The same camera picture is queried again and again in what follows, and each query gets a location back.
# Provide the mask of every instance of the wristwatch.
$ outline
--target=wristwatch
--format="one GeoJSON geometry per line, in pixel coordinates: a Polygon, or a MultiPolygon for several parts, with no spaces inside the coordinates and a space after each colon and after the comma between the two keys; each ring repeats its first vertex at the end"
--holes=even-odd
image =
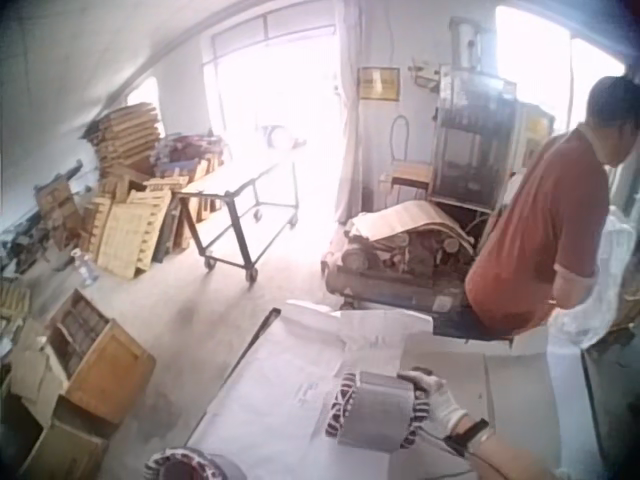
{"type": "Polygon", "coordinates": [[[455,435],[447,435],[443,438],[443,441],[447,447],[453,450],[459,457],[465,457],[465,454],[471,450],[474,450],[477,445],[489,438],[493,433],[493,429],[489,428],[489,422],[484,418],[480,419],[468,429],[462,433],[456,433],[455,435]]]}

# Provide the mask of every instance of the plastic bag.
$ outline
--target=plastic bag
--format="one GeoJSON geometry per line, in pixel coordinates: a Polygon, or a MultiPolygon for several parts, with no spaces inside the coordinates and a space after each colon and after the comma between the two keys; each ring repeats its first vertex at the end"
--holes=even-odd
{"type": "Polygon", "coordinates": [[[635,242],[635,231],[618,210],[611,208],[600,239],[599,271],[593,292],[585,303],[572,310],[556,309],[549,320],[551,335],[586,349],[609,331],[635,242]]]}

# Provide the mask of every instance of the red shirt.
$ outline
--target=red shirt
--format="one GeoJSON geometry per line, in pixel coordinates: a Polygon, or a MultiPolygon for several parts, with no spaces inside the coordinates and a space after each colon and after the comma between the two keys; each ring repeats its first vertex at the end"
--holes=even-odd
{"type": "Polygon", "coordinates": [[[607,174],[587,136],[549,140],[467,276],[480,320],[500,332],[546,321],[556,266],[595,275],[608,211],[607,174]]]}

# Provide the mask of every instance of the white curtain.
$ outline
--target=white curtain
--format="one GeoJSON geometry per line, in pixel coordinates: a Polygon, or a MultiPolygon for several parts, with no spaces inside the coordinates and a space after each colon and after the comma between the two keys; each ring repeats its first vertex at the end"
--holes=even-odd
{"type": "Polygon", "coordinates": [[[334,0],[340,44],[339,80],[343,108],[343,161],[336,199],[336,221],[345,223],[362,207],[362,149],[358,67],[363,52],[364,0],[334,0]]]}

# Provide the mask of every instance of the window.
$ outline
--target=window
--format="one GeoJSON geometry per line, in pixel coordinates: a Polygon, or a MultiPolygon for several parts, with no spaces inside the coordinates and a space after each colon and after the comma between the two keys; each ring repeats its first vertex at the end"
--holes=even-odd
{"type": "Polygon", "coordinates": [[[599,78],[624,72],[612,56],[536,15],[498,7],[496,26],[499,75],[517,83],[519,100],[554,115],[557,132],[584,120],[587,96],[599,78]]]}
{"type": "Polygon", "coordinates": [[[158,81],[155,77],[147,78],[142,84],[127,95],[127,105],[135,105],[136,103],[150,103],[158,111],[158,131],[160,136],[164,137],[164,124],[160,114],[160,97],[158,94],[158,81]]]}

